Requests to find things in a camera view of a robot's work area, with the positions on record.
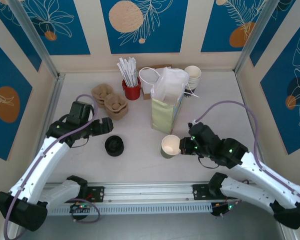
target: cable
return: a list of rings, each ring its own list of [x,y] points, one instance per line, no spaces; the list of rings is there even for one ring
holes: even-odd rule
[[[92,220],[92,221],[81,221],[81,220],[76,220],[75,218],[74,218],[74,216],[73,216],[73,214],[79,209],[81,209],[81,208],[76,208],[75,210],[73,210],[72,211],[72,213],[71,213],[71,217],[72,217],[72,219],[73,219],[73,221],[74,222],[78,222],[78,223],[82,223],[82,224],[93,224],[93,223],[96,223],[97,221],[99,221],[99,219],[100,219],[100,211],[99,211],[99,209],[96,207],[96,205],[94,205],[93,203],[91,203],[91,202],[89,202],[88,200],[85,200],[85,199],[80,199],[80,198],[72,198],[72,199],[70,199],[70,201],[79,201],[79,202],[84,202],[84,203],[87,203],[87,204],[89,204],[90,206],[92,206],[96,211],[97,211],[97,213],[98,213],[98,217],[97,217],[97,219],[95,219],[95,220]]]
[[[205,113],[203,113],[202,116],[200,116],[197,120],[195,120],[195,122],[199,122],[203,117],[205,117],[205,115],[215,106],[219,105],[219,104],[237,104],[240,105],[242,107],[244,107],[253,117],[254,119],[254,124],[255,124],[255,139],[254,139],[254,158],[255,158],[255,162],[257,164],[257,166],[262,169],[262,165],[260,160],[258,159],[257,156],[257,142],[258,142],[258,138],[259,138],[259,125],[258,125],[258,121],[256,119],[255,114],[252,112],[252,110],[250,108],[248,108],[247,106],[245,106],[244,104],[237,102],[237,101],[232,101],[232,100],[226,100],[226,101],[219,101],[218,103],[213,104],[212,106],[210,106]],[[272,173],[270,173],[269,171],[263,169],[262,171],[264,171],[268,176],[270,176],[271,178],[273,178],[274,180],[276,180],[277,182],[279,182],[280,184],[282,184],[284,187],[286,187],[288,190],[290,190],[292,192],[292,194],[294,194],[295,192],[297,193],[297,196],[300,197],[300,193],[297,192],[295,189],[293,189],[292,187],[290,187],[289,185],[287,185],[285,182],[283,182],[282,180],[280,180],[278,177],[274,176]]]
[[[86,142],[85,142],[84,144],[82,144],[82,145],[80,145],[80,146],[74,146],[74,147],[72,146],[71,148],[73,149],[73,148],[77,148],[77,147],[79,148],[79,147],[81,147],[81,146],[83,147],[83,146],[86,145],[88,142],[89,142],[89,138],[87,138],[87,140],[86,140]]]
[[[209,167],[209,166],[205,166],[205,165],[203,165],[203,163],[201,162],[201,159],[200,159],[200,157],[198,157],[198,160],[199,160],[199,163],[203,166],[203,167],[205,167],[206,169],[217,169],[220,165],[217,165],[216,167]]]
[[[32,166],[32,168],[30,169],[29,173],[28,173],[27,176],[24,178],[24,180],[23,180],[23,182],[22,182],[22,184],[21,184],[21,186],[20,186],[20,189],[23,189],[23,188],[24,188],[24,186],[26,185],[26,182],[29,180],[29,178],[30,178],[30,176],[32,175],[32,173],[33,173],[33,171],[35,170],[35,168],[38,166],[38,164],[39,164],[40,161],[43,159],[43,157],[48,153],[48,151],[49,151],[56,143],[58,143],[59,141],[61,141],[61,140],[64,139],[65,137],[70,136],[71,134],[74,134],[74,133],[76,133],[76,132],[78,132],[78,131],[81,131],[82,129],[84,129],[84,128],[86,128],[87,126],[89,126],[89,125],[95,120],[96,115],[97,115],[97,112],[98,112],[98,107],[97,107],[97,103],[96,103],[95,99],[94,99],[92,96],[88,95],[88,94],[82,94],[82,95],[79,95],[75,100],[78,101],[79,98],[85,97],[85,96],[93,100],[93,106],[94,106],[94,108],[96,109],[95,114],[93,114],[92,119],[91,119],[89,122],[87,122],[85,125],[83,125],[83,126],[77,128],[77,129],[75,129],[75,130],[73,130],[73,131],[71,131],[71,132],[66,133],[65,135],[59,137],[59,138],[56,139],[53,143],[51,143],[51,144],[46,148],[46,150],[43,152],[43,154],[38,158],[38,160],[34,163],[34,165]],[[15,205],[15,202],[16,202],[16,200],[18,199],[20,193],[21,193],[21,190],[18,190],[18,191],[16,192],[16,194],[15,194],[14,198],[12,199],[12,202],[11,202],[11,204],[10,204],[10,206],[9,206],[9,209],[8,209],[8,211],[7,211],[7,213],[6,213],[6,217],[5,217],[5,220],[4,220],[4,228],[3,228],[3,235],[4,235],[4,239],[5,239],[5,240],[17,240],[17,239],[19,239],[20,237],[22,237],[23,234],[26,232],[26,230],[24,230],[19,236],[15,237],[15,238],[13,238],[13,239],[10,239],[10,238],[8,237],[8,233],[7,233],[9,218],[10,218],[12,209],[13,209],[13,207],[14,207],[14,205]]]

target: white paper cup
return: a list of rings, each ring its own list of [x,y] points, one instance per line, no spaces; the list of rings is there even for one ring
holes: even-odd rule
[[[166,158],[172,158],[180,154],[180,138],[175,135],[167,135],[161,142],[161,155]]]
[[[190,76],[189,83],[185,86],[185,97],[190,97],[191,94],[187,93],[193,93],[195,88],[198,86],[199,81],[201,79],[201,70],[197,66],[187,66],[184,69],[185,72],[187,72]]]
[[[199,81],[201,77],[201,70],[197,66],[187,66],[184,71],[190,75],[189,81]]]

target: black lid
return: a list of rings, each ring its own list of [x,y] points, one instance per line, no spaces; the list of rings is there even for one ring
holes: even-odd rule
[[[119,136],[111,136],[105,141],[106,152],[110,156],[117,157],[123,153],[124,145],[123,141]]]

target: gray floor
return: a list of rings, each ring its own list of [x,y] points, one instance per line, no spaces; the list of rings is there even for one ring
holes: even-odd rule
[[[98,223],[77,224],[70,217],[48,217],[22,240],[280,240],[274,218],[242,203],[223,219],[209,213],[107,215]]]

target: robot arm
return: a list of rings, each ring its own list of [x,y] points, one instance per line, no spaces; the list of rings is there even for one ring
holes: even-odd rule
[[[214,184],[216,177],[211,179],[211,194],[216,194],[217,189],[219,189],[219,192],[227,197],[246,200],[273,213],[277,221],[290,228],[297,229],[300,227],[299,185],[286,180],[263,163],[260,163],[261,167],[259,167],[254,155],[238,141],[231,138],[219,139],[208,126],[201,122],[195,125],[190,124],[189,127],[191,137],[183,138],[180,141],[181,154],[197,155],[199,158],[208,157],[220,166],[226,166],[228,169],[243,173],[248,179],[255,182],[261,191],[264,191],[262,196],[264,194],[268,198],[265,197],[264,199],[260,196],[259,188],[243,186],[226,175],[224,175],[226,177],[223,176],[221,180],[216,181],[217,184]],[[265,171],[294,191],[292,192],[270,177]]]
[[[69,114],[50,125],[39,153],[26,172],[8,193],[0,192],[0,211],[4,218],[7,216],[8,209],[18,191],[21,192],[15,201],[9,221],[30,231],[37,230],[43,224],[49,210],[77,196],[86,198],[87,181],[75,176],[68,177],[64,183],[45,194],[41,193],[55,166],[76,140],[87,139],[90,136],[109,133],[113,130],[113,123],[110,118],[103,118],[102,123],[99,119],[94,120],[82,130],[62,138],[44,154],[47,148],[61,136],[87,124],[90,112],[94,114],[92,105],[75,101]],[[38,163],[23,189],[21,189],[25,177],[28,176],[34,164],[41,157],[43,159]]]

